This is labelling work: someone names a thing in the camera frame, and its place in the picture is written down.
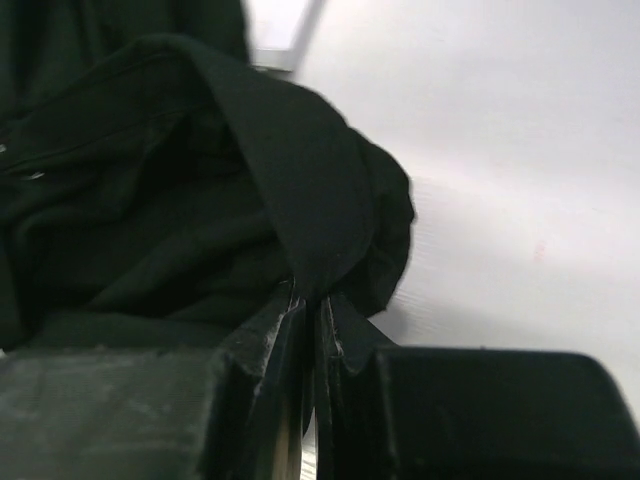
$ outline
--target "black fabric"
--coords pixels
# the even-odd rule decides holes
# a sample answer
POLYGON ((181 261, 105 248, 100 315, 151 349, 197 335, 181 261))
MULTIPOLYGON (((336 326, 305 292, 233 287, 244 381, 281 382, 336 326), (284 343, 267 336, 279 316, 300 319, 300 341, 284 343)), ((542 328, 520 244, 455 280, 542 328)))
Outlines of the black fabric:
POLYGON ((2 4, 13 47, 0 61, 14 69, 0 81, 0 225, 23 322, 231 330, 292 277, 312 303, 338 289, 366 315, 384 308, 413 219, 400 167, 318 95, 243 62, 237 2, 182 2, 181 22, 173 2, 155 16, 130 3, 114 20, 109 2, 54 2, 32 26, 53 22, 77 48, 91 37, 100 53, 60 61, 44 48, 21 65, 15 49, 45 37, 15 33, 28 30, 22 7, 2 4), (110 29, 87 13, 101 9, 110 29), (208 17, 219 35, 205 10, 224 10, 208 17))

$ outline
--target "dark green cloth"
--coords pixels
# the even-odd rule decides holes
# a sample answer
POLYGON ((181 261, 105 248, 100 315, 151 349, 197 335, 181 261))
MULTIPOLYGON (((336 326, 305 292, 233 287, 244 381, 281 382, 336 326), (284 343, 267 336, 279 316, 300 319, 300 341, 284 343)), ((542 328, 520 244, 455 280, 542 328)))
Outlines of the dark green cloth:
POLYGON ((31 30, 2 5, 0 225, 25 331, 0 346, 64 315, 181 343, 175 322, 231 331, 291 278, 311 305, 386 306, 408 179, 318 95, 246 65, 239 3, 53 2, 31 30))

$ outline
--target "white surface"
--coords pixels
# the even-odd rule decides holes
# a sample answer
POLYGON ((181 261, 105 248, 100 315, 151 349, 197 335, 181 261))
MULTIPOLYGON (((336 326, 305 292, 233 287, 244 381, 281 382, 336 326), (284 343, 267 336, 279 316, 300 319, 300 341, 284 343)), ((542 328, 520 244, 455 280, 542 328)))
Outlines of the white surface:
POLYGON ((383 330, 585 352, 640 415, 640 2, 333 0, 295 80, 413 179, 383 330))
POLYGON ((296 67, 322 0, 244 0, 254 65, 292 71, 296 67))

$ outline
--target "wrinkled cloth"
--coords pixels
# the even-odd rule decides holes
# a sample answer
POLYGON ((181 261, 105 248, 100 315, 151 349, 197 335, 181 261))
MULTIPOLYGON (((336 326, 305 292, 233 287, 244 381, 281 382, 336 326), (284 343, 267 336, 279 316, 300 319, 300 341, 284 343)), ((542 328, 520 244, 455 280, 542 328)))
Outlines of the wrinkled cloth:
MULTIPOLYGON (((236 2, 165 0, 155 16, 137 1, 52 2, 33 21, 56 28, 34 33, 23 1, 0 7, 14 9, 0 11, 14 22, 0 47, 13 66, 0 78, 0 320, 23 327, 0 328, 0 348, 71 320, 142 326, 124 337, 166 328, 168 343, 176 324, 208 324, 219 339, 291 279, 311 305, 339 290, 364 315, 385 308, 408 259, 408 178, 317 94, 247 65, 236 2), (25 42, 39 53, 17 60, 25 42)), ((101 343, 83 332, 69 346, 101 343)))

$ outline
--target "black garment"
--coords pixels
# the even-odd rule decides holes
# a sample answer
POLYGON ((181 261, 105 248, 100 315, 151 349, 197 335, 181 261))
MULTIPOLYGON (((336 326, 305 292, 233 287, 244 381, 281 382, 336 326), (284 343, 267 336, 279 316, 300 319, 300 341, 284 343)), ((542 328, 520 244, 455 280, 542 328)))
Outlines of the black garment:
MULTIPOLYGON (((50 13, 79 4, 103 5, 50 13)), ((0 104, 0 225, 16 291, 5 311, 18 306, 27 336, 79 318, 103 331, 144 325, 109 343, 129 346, 152 319, 169 343, 180 343, 176 322, 223 336, 291 277, 311 302, 339 289, 367 315, 383 309, 408 256, 404 172, 318 95, 212 48, 245 58, 241 22, 203 39, 141 17, 125 17, 119 41, 170 33, 70 62, 70 76, 95 65, 55 94, 30 87, 49 78, 31 75, 53 68, 46 55, 2 79, 20 86, 0 104)), ((61 32, 104 32, 78 18, 61 32)), ((119 47, 89 36, 110 46, 92 51, 119 47)), ((83 332, 69 345, 104 343, 83 332)))

